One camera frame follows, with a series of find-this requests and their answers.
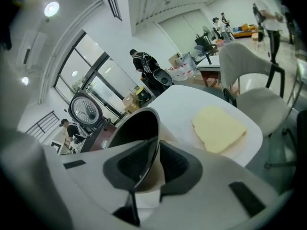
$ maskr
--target glass door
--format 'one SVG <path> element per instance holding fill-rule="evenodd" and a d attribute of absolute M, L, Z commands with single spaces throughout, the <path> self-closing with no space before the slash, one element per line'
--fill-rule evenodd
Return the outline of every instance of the glass door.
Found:
<path fill-rule="evenodd" d="M 111 118 L 112 123 L 124 116 L 125 105 L 122 100 L 98 76 L 95 76 L 92 82 L 86 86 L 86 92 L 96 100 L 102 109 L 103 116 Z"/>

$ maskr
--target man in white shirt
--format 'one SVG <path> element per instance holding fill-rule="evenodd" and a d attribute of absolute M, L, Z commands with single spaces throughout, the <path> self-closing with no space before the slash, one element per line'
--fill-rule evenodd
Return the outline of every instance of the man in white shirt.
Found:
<path fill-rule="evenodd" d="M 227 31 L 226 31 L 225 24 L 222 21 L 220 21 L 218 18 L 216 18 L 216 17 L 213 18 L 212 21 L 213 21 L 213 23 L 216 24 L 217 30 L 222 34 L 222 36 L 223 36 L 223 38 L 225 40 L 225 43 L 229 44 L 230 43 L 230 38 L 229 38 L 229 35 L 228 35 Z"/>
<path fill-rule="evenodd" d="M 276 55 L 280 44 L 280 34 L 278 31 L 280 18 L 271 14 L 270 8 L 264 0 L 254 0 L 254 2 L 261 15 L 265 17 L 261 25 L 266 29 L 270 38 L 271 62 L 278 65 L 276 63 Z"/>

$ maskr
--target table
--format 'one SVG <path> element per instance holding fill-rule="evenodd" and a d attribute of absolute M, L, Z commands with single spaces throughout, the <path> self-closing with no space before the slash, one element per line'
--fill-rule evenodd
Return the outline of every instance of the table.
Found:
<path fill-rule="evenodd" d="M 148 106 L 159 114 L 161 122 L 180 143 L 204 149 L 192 126 L 193 117 L 204 107 L 215 105 L 244 124 L 248 130 L 244 138 L 223 155 L 245 167 L 262 145 L 260 128 L 239 109 L 212 94 L 199 89 L 173 85 Z"/>
<path fill-rule="evenodd" d="M 220 59 L 219 56 L 210 56 L 211 65 L 209 64 L 207 58 L 203 59 L 200 63 L 197 64 L 198 70 L 201 72 L 202 78 L 205 82 L 207 87 L 213 87 L 216 84 L 216 81 L 209 86 L 207 83 L 208 78 L 217 79 L 217 83 L 220 83 L 221 80 L 221 68 L 220 68 Z M 238 78 L 238 91 L 237 93 L 240 94 L 240 78 Z"/>

